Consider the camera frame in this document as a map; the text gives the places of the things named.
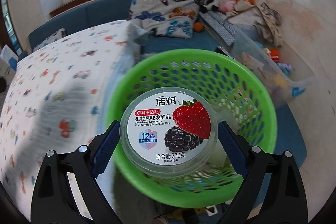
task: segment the yogurt container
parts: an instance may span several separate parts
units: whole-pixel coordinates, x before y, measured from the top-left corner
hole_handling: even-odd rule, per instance
[[[217,122],[209,103],[193,91],[164,87],[137,97],[120,122],[120,141],[129,160],[154,177],[195,172],[211,156]]]

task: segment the sofa backrest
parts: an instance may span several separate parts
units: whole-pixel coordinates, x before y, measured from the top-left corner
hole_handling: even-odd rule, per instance
[[[95,0],[62,13],[32,31],[29,43],[33,50],[61,28],[66,35],[115,20],[127,19],[131,0]]]

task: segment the gray checkered fabric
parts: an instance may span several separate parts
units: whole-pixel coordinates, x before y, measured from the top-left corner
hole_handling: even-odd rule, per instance
[[[199,15],[223,38],[226,44],[229,46],[233,44],[236,37],[236,30],[234,26],[227,21],[224,14],[208,11],[205,14],[200,13]]]

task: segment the bed sheet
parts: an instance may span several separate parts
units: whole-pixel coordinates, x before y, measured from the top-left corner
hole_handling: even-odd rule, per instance
[[[137,30],[128,21],[106,23],[64,37],[18,63],[0,118],[0,179],[28,219],[46,152],[72,152],[106,130],[113,90],[134,64]],[[78,207],[85,212],[84,204]]]

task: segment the metal screw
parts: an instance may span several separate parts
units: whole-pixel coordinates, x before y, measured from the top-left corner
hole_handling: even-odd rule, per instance
[[[259,153],[261,151],[261,148],[259,146],[253,146],[252,151],[256,152],[256,153]]]
[[[47,152],[47,156],[48,156],[48,157],[51,157],[54,153],[55,153],[54,150],[49,150],[49,151]]]
[[[285,152],[285,156],[288,157],[288,158],[290,158],[290,157],[292,156],[292,153],[289,152],[289,151],[286,151],[286,152]]]
[[[85,152],[86,150],[87,150],[87,146],[86,145],[82,145],[82,146],[80,146],[78,148],[78,151],[81,152],[81,153]]]

